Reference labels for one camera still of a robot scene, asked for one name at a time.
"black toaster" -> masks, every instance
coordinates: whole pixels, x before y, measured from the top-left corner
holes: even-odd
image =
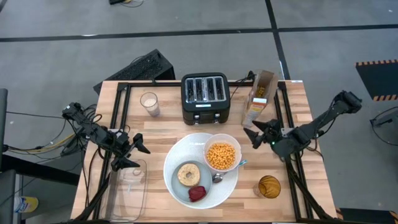
[[[185,124],[224,123],[231,106],[228,80],[219,72],[185,75],[181,101]]]

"spoon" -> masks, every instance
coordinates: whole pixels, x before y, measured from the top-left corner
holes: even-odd
[[[234,169],[237,169],[238,167],[243,166],[243,165],[244,165],[245,163],[247,163],[247,162],[248,162],[248,161],[247,161],[246,159],[243,160],[243,161],[241,161]],[[215,175],[213,176],[213,178],[212,178],[213,183],[215,183],[215,184],[220,183],[220,182],[223,180],[223,176],[224,176],[226,173],[228,173],[228,172],[225,172],[223,175],[221,175],[221,174],[219,174],[219,173],[215,174]]]

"gray floor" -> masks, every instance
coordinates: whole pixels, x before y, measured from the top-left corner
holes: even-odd
[[[278,27],[398,21],[398,3],[393,0],[272,0],[272,5]],[[135,9],[110,6],[106,0],[8,0],[0,13],[0,38],[270,26],[265,2],[260,0],[147,0]],[[398,58],[398,30],[280,36],[290,76],[304,80],[314,116],[325,111],[341,90],[350,90],[364,100],[358,114],[337,119],[320,140],[335,205],[398,212],[398,148],[378,140],[369,126],[369,119],[397,103],[371,101],[354,67],[355,62]],[[71,101],[96,103],[93,85],[153,49],[159,49],[174,65],[177,78],[187,73],[223,72],[237,79],[257,68],[282,78],[271,33],[12,42],[0,43],[0,49],[0,87],[9,89],[9,110],[26,113],[60,115]],[[57,120],[9,115],[6,143],[17,147],[42,144],[61,127]],[[380,134],[398,142],[390,134],[391,128],[382,128]],[[70,132],[67,129],[63,136]],[[39,161],[32,156],[22,158]],[[51,166],[69,169],[78,160],[71,156],[53,161]],[[43,194],[44,188],[51,194]],[[25,192],[38,195],[44,203],[48,198],[59,199],[56,211],[28,223],[68,219],[74,188],[36,180]]]

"glass cup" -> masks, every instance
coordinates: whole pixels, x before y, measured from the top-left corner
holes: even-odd
[[[151,116],[156,117],[160,115],[159,103],[155,93],[144,93],[141,96],[140,102]]]
[[[275,177],[266,175],[254,185],[253,192],[259,198],[276,198],[280,193],[280,183]]]

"cereal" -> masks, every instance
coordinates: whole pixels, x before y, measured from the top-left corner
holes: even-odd
[[[207,152],[210,165],[219,170],[228,169],[235,163],[235,149],[226,143],[214,143]]]

